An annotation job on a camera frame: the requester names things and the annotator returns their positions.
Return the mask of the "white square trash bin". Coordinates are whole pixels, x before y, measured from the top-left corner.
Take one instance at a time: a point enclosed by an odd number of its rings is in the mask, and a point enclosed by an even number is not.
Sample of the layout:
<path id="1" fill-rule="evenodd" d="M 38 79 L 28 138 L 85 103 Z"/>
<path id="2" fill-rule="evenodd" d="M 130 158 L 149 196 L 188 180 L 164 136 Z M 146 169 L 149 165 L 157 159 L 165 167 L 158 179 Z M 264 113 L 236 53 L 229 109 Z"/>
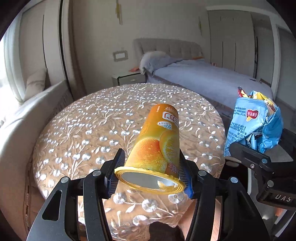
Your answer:
<path id="1" fill-rule="evenodd" d="M 250 168 L 248 168 L 247 171 L 247 193 L 251 194 L 252 192 L 252 177 L 253 177 L 253 173 L 252 170 Z"/>

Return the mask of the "round embroidered beige tablecloth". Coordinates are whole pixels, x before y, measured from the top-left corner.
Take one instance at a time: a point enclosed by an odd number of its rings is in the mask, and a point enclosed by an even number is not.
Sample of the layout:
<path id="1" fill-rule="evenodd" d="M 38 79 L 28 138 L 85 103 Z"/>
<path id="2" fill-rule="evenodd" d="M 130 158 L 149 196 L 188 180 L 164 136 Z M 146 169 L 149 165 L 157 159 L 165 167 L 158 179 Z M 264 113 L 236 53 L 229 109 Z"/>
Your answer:
<path id="1" fill-rule="evenodd" d="M 225 129 L 214 106 L 181 87 L 130 84 L 85 96 L 47 124 L 33 154 L 34 178 L 42 195 L 48 197 L 64 176 L 79 179 L 99 169 L 118 149 L 129 154 L 150 109 L 159 103 L 170 104 L 179 113 L 185 158 L 218 177 L 225 162 Z M 190 204 L 183 193 L 154 195 L 119 183 L 104 208 L 115 240 L 149 240 L 151 223 L 175 227 Z"/>

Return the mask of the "beige wardrobe doors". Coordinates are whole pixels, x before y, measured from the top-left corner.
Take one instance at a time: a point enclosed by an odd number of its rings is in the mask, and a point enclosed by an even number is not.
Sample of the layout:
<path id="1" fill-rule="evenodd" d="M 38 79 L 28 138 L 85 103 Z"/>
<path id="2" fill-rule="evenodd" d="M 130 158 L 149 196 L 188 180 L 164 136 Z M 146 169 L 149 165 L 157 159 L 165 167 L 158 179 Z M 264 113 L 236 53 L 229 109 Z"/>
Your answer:
<path id="1" fill-rule="evenodd" d="M 249 11 L 208 11 L 211 62 L 272 83 L 274 41 L 269 16 Z"/>

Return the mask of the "white bed pillow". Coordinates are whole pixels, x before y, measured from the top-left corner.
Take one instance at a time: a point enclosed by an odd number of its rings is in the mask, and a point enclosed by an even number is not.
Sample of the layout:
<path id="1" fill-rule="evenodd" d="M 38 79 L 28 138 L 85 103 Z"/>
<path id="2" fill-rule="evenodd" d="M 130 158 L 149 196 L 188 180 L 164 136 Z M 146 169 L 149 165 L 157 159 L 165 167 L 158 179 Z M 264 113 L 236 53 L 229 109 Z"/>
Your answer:
<path id="1" fill-rule="evenodd" d="M 142 75 L 146 72 L 153 73 L 155 70 L 169 65 L 171 57 L 162 51 L 146 52 L 140 61 L 139 70 Z"/>

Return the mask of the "bed with lavender duvet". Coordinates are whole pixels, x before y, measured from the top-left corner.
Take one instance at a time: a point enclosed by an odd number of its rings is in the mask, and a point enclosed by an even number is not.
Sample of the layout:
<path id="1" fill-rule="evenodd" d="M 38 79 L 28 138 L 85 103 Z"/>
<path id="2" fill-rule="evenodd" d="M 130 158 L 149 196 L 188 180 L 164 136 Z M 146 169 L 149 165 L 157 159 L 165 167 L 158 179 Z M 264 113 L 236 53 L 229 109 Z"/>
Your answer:
<path id="1" fill-rule="evenodd" d="M 173 59 L 169 65 L 146 72 L 150 83 L 183 87 L 207 99 L 223 118 L 230 119 L 238 97 L 237 88 L 247 94 L 252 90 L 273 98 L 271 87 L 248 75 L 225 68 L 214 67 L 204 60 Z"/>

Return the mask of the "beige tufted headboard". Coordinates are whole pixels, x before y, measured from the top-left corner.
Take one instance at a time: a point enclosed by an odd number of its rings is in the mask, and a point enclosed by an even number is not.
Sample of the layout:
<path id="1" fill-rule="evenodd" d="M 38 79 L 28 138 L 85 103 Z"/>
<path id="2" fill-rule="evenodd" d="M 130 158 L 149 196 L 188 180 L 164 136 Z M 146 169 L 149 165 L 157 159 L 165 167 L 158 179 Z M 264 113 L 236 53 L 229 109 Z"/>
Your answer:
<path id="1" fill-rule="evenodd" d="M 133 41 L 137 60 L 140 64 L 142 56 L 150 51 L 162 51 L 173 59 L 183 60 L 204 60 L 202 48 L 195 42 L 160 39 L 160 38 L 139 38 Z"/>

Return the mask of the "gold wall sconce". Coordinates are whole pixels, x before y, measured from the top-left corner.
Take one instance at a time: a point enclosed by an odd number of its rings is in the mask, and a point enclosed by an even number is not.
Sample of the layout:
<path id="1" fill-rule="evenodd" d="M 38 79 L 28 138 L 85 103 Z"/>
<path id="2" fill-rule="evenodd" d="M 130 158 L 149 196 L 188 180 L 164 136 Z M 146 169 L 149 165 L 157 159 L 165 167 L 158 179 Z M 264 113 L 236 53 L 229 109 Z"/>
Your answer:
<path id="1" fill-rule="evenodd" d="M 119 3 L 119 0 L 116 0 L 115 14 L 119 21 L 119 24 L 122 25 L 121 4 Z"/>

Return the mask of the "framed wall switch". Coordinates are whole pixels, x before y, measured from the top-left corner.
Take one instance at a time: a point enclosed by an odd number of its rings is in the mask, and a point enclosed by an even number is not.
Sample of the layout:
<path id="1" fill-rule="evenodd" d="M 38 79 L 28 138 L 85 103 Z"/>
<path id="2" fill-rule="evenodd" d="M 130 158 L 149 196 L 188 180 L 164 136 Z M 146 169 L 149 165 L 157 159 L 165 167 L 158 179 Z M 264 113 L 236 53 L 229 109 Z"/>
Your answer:
<path id="1" fill-rule="evenodd" d="M 112 55 L 114 62 L 125 61 L 128 59 L 128 52 L 126 50 L 115 51 Z"/>

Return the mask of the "blue chip bag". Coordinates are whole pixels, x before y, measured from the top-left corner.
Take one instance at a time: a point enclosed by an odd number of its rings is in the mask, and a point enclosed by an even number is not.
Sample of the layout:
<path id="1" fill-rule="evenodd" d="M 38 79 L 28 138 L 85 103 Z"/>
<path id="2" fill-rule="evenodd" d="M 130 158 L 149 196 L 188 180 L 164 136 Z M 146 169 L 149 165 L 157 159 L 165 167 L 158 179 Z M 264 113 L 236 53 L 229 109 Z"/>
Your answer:
<path id="1" fill-rule="evenodd" d="M 237 90 L 224 156 L 231 156 L 230 145 L 234 142 L 261 153 L 272 149 L 280 141 L 283 130 L 280 107 L 261 92 L 253 90 L 247 94 L 241 87 Z"/>

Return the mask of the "orange item on nightstand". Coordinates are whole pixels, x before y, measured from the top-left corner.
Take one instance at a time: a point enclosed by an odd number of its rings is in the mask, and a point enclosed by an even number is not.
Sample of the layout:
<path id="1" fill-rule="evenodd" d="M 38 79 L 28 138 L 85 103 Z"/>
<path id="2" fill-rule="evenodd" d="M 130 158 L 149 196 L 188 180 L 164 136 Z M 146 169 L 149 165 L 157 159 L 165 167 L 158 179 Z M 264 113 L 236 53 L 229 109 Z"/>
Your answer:
<path id="1" fill-rule="evenodd" d="M 139 68 L 138 67 L 134 67 L 132 69 L 129 70 L 129 72 L 137 72 L 139 71 Z"/>

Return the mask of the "beige throw pillow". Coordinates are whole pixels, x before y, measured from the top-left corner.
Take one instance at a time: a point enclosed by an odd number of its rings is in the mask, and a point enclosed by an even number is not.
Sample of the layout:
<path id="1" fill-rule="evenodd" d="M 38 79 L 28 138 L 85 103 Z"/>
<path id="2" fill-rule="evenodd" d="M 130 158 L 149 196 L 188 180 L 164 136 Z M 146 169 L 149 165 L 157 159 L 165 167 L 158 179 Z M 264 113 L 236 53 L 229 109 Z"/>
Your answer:
<path id="1" fill-rule="evenodd" d="M 28 77 L 24 101 L 31 99 L 51 86 L 47 68 L 43 68 Z"/>

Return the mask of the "sheer white curtain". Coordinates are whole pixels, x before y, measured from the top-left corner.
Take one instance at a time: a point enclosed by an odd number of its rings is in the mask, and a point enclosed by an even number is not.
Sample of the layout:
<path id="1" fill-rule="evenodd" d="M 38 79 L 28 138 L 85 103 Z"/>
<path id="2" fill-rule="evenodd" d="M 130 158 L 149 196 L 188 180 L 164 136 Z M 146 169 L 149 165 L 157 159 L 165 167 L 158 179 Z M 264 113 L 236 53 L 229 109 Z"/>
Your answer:
<path id="1" fill-rule="evenodd" d="M 20 60 L 20 25 L 18 14 L 1 39 L 1 84 L 8 90 L 13 102 L 24 103 L 26 92 Z"/>

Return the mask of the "grey white nightstand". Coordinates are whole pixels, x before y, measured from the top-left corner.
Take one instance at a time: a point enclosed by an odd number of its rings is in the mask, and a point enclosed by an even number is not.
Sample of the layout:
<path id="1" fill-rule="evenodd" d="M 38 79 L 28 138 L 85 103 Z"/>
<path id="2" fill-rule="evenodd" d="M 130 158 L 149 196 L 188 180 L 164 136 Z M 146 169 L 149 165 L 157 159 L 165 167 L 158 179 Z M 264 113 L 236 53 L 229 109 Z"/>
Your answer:
<path id="1" fill-rule="evenodd" d="M 146 83 L 146 78 L 145 75 L 140 73 L 140 71 L 119 72 L 112 76 L 112 83 L 113 87 L 127 84 Z"/>

